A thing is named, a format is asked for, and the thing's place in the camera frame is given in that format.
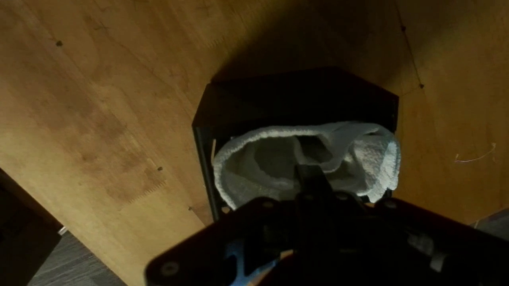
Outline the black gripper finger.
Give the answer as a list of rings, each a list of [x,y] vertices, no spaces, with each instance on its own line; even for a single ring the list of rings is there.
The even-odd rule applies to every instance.
[[[300,213],[329,213],[332,210],[334,191],[319,167],[297,166],[295,178],[299,183],[295,205]]]

